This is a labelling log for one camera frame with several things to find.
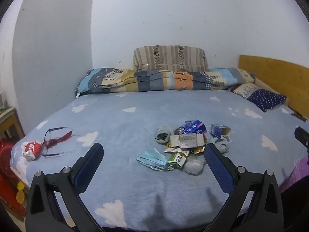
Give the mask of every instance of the navy blue pillow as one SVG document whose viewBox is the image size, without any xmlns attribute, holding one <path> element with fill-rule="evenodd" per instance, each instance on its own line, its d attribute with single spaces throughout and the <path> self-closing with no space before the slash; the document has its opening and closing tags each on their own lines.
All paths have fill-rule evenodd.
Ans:
<svg viewBox="0 0 309 232">
<path fill-rule="evenodd" d="M 266 112 L 268 109 L 273 109 L 282 104 L 286 100 L 286 96 L 269 90 L 259 89 L 252 93 L 247 100 L 251 101 L 262 111 Z"/>
</svg>

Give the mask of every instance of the yellow circle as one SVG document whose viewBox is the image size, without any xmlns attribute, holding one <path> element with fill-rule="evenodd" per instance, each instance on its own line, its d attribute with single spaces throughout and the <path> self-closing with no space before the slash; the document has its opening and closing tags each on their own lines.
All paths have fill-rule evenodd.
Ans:
<svg viewBox="0 0 309 232">
<path fill-rule="evenodd" d="M 23 191 L 18 191 L 16 194 L 16 201 L 19 204 L 22 204 L 25 201 L 25 194 Z"/>
<path fill-rule="evenodd" d="M 24 188 L 25 188 L 25 185 L 21 181 L 18 182 L 18 184 L 17 184 L 18 191 L 23 191 Z"/>
</svg>

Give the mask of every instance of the wooden nightstand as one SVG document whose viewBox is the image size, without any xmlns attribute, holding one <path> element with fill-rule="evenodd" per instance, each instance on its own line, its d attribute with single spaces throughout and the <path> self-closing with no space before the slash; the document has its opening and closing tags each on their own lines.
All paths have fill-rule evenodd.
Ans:
<svg viewBox="0 0 309 232">
<path fill-rule="evenodd" d="M 18 137 L 22 139 L 25 137 L 24 132 L 22 131 L 19 122 L 16 117 L 16 109 L 15 107 L 10 107 L 0 114 L 0 133 L 5 132 L 11 126 L 14 126 Z"/>
</svg>

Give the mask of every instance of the wooden headboard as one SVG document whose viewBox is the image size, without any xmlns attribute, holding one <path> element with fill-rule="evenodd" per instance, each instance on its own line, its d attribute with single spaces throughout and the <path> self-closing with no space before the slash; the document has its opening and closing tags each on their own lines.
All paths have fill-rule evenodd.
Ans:
<svg viewBox="0 0 309 232">
<path fill-rule="evenodd" d="M 309 68 L 272 58 L 240 55 L 238 67 L 289 98 L 288 106 L 309 117 Z"/>
</svg>

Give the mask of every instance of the silver bolt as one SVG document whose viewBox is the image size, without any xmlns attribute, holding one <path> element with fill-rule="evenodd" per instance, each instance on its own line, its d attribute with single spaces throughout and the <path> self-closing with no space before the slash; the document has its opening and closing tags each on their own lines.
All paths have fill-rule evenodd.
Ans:
<svg viewBox="0 0 309 232">
<path fill-rule="evenodd" d="M 42 171 L 36 171 L 36 173 L 34 174 L 36 177 L 39 177 L 42 174 Z"/>
<path fill-rule="evenodd" d="M 70 171 L 71 171 L 70 167 L 65 167 L 64 169 L 62 169 L 62 172 L 64 172 L 64 173 L 68 173 Z"/>
<path fill-rule="evenodd" d="M 266 173 L 267 173 L 269 176 L 272 176 L 272 175 L 273 175 L 273 171 L 272 171 L 272 170 L 269 170 L 269 169 L 266 171 Z"/>
<path fill-rule="evenodd" d="M 246 169 L 244 167 L 238 167 L 237 171 L 240 173 L 244 173 L 246 171 Z"/>
</svg>

